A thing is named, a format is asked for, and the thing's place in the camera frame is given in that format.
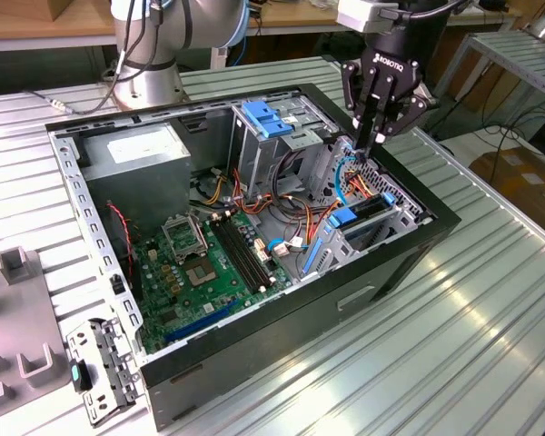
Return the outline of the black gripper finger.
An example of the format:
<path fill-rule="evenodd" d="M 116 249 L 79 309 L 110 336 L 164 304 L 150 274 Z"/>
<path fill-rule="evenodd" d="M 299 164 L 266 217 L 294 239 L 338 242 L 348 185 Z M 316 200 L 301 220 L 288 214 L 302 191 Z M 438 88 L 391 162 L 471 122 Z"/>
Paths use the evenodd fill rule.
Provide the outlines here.
<path fill-rule="evenodd" d="M 418 74 L 377 74 L 365 109 L 365 153 L 375 154 L 431 109 L 431 92 Z"/>
<path fill-rule="evenodd" d="M 353 112 L 354 150 L 357 154 L 369 154 L 372 148 L 373 120 L 378 102 L 372 91 L 377 74 L 375 66 L 363 67 L 357 61 L 342 64 L 343 95 L 346 108 Z"/>

